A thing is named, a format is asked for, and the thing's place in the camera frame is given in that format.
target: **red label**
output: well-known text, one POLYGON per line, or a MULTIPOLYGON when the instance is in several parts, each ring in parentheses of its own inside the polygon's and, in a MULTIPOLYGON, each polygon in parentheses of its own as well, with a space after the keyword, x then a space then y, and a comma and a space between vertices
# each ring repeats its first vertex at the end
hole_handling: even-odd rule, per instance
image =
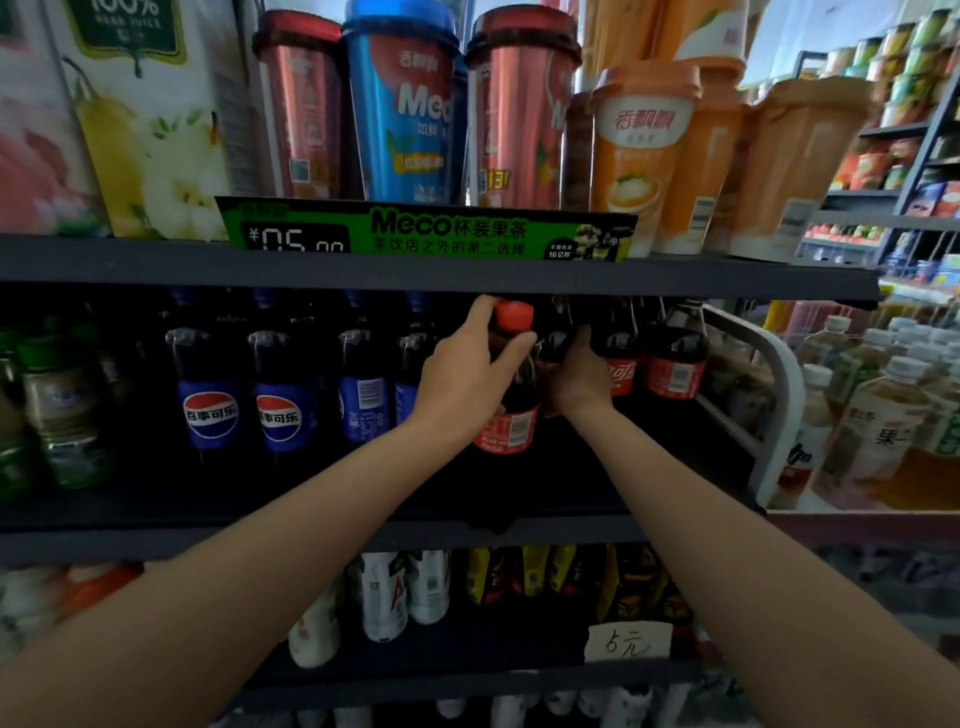
POLYGON ((647 389, 669 400, 692 400, 700 391, 704 362, 680 364, 651 356, 647 362, 647 389))
POLYGON ((633 391, 636 359, 607 359, 607 371, 610 372, 611 397, 622 397, 633 391))
POLYGON ((477 435, 473 444, 484 452, 495 455, 513 455, 523 452, 534 441, 534 426, 537 424, 536 406, 528 412, 513 415, 493 415, 477 435))

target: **white paper sign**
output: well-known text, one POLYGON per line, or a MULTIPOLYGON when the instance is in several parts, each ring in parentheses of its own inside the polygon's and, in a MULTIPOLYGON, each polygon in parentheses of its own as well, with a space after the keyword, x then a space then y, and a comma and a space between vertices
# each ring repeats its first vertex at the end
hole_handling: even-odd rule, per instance
POLYGON ((590 627, 584 662, 669 657, 673 625, 665 621, 612 621, 590 627))

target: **person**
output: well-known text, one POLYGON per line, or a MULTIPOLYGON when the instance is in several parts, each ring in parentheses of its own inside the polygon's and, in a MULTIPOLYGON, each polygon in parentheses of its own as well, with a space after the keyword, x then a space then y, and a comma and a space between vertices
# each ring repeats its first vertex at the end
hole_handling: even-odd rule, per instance
MULTIPOLYGON (((534 344, 490 362, 495 299, 437 346, 396 429, 150 570, 0 667, 0 725, 200 726, 396 507, 474 436, 534 344)), ((767 728, 960 725, 960 673, 612 406, 581 328, 551 396, 603 463, 767 728)))

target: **green label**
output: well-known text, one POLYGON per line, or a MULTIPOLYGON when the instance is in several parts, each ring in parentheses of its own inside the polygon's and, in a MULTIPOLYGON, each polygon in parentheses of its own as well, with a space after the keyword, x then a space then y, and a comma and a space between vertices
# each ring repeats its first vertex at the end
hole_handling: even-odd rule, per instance
POLYGON ((248 250, 622 260, 635 215, 333 200, 218 197, 230 242, 248 250))
POLYGON ((0 0, 0 37, 20 38, 20 19, 15 0, 0 0))
POLYGON ((186 61, 180 0, 63 0, 77 46, 94 59, 186 61))

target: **person's right hand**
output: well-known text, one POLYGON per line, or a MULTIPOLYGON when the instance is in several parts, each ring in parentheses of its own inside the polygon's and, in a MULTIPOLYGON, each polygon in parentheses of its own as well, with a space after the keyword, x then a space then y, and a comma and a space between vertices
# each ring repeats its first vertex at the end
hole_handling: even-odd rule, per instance
POLYGON ((564 364, 550 382, 550 399, 571 422, 590 409, 613 407, 607 362, 590 348, 589 326, 577 329, 564 364))

